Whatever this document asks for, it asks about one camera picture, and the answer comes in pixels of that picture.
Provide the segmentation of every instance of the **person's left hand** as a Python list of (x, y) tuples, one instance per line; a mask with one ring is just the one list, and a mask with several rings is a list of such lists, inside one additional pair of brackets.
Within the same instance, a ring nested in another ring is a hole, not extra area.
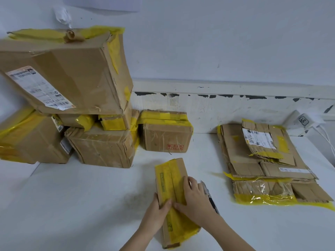
[(158, 232), (164, 223), (164, 219), (172, 206), (171, 199), (167, 200), (164, 206), (159, 209), (157, 193), (153, 195), (153, 201), (145, 212), (139, 226), (139, 230), (150, 234), (152, 237)]

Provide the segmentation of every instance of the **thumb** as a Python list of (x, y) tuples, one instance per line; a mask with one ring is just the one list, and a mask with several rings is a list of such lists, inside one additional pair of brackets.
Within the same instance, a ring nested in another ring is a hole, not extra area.
[(183, 213), (186, 215), (186, 206), (185, 205), (182, 205), (181, 203), (177, 203), (175, 202), (173, 204), (173, 207), (178, 210), (179, 212)]
[(163, 207), (160, 209), (161, 213), (164, 214), (164, 217), (168, 214), (172, 207), (172, 200), (169, 199), (166, 201), (166, 203), (163, 205)]

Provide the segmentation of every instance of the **logo on charger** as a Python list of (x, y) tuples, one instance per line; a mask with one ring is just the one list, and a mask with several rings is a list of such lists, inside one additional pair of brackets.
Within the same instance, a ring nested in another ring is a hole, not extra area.
[(303, 125), (303, 126), (306, 126), (308, 123), (309, 123), (309, 120), (305, 117), (305, 116), (300, 116), (299, 119), (300, 123)]

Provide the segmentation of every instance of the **person's left arm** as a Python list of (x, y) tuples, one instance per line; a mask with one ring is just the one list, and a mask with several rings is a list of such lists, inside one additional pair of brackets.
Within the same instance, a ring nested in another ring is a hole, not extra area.
[(153, 201), (145, 212), (141, 224), (134, 235), (127, 241), (120, 251), (144, 251), (153, 236), (162, 227), (164, 219), (171, 209), (172, 201), (168, 200), (159, 209), (157, 194), (154, 194)]

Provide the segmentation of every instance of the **white label strip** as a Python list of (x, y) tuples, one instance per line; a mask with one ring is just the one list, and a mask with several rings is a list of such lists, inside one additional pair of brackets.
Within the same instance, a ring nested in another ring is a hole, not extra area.
[(66, 151), (67, 154), (69, 154), (72, 150), (72, 146), (66, 137), (64, 137), (61, 140), (61, 146), (63, 147), (63, 149)]
[(279, 170), (282, 172), (291, 172), (291, 173), (313, 173), (312, 170), (308, 169), (297, 169), (297, 168), (286, 168), (286, 167), (279, 167)]
[(275, 149), (273, 145), (273, 140), (269, 133), (258, 132), (254, 130), (247, 130), (245, 128), (243, 130), (244, 138), (247, 144), (250, 145), (258, 145), (265, 148)]
[(75, 106), (56, 90), (43, 76), (31, 66), (6, 72), (26, 92), (37, 98), (45, 106), (58, 110), (75, 108)]
[(61, 120), (58, 117), (56, 117), (55, 115), (52, 115), (51, 118), (52, 118), (52, 121), (54, 122), (58, 132), (61, 132), (64, 128), (64, 125), (61, 125)]

